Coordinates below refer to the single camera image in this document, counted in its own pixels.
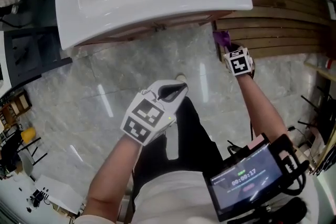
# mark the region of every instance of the purple object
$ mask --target purple object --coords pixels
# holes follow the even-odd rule
[[[230,51],[231,48],[231,38],[229,31],[220,31],[220,32],[213,32],[215,42],[217,42],[220,46],[224,49],[228,48]]]

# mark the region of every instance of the white shirt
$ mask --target white shirt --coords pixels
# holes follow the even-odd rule
[[[299,197],[307,204],[308,210],[301,223],[317,223],[318,196],[310,176],[307,176],[306,187]],[[280,208],[291,198],[292,196],[280,194],[270,203],[273,208],[277,206]],[[200,172],[178,171],[157,177],[141,188],[135,199],[135,206],[133,224],[219,223]],[[79,217],[75,224],[113,224],[113,222],[85,215]]]

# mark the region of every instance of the green light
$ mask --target green light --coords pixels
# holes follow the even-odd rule
[[[245,173],[245,170],[242,170],[241,172],[238,173],[238,176],[242,175]]]

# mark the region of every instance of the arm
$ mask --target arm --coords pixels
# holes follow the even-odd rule
[[[274,142],[287,128],[282,118],[255,81],[247,74],[237,76],[248,114],[256,135],[265,133]]]
[[[94,177],[84,215],[117,221],[119,205],[124,196],[140,144],[124,135]]]

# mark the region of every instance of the screen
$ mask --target screen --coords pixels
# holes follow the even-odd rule
[[[261,190],[281,175],[268,145],[265,145],[210,181],[219,207],[224,209],[245,199],[252,202]]]

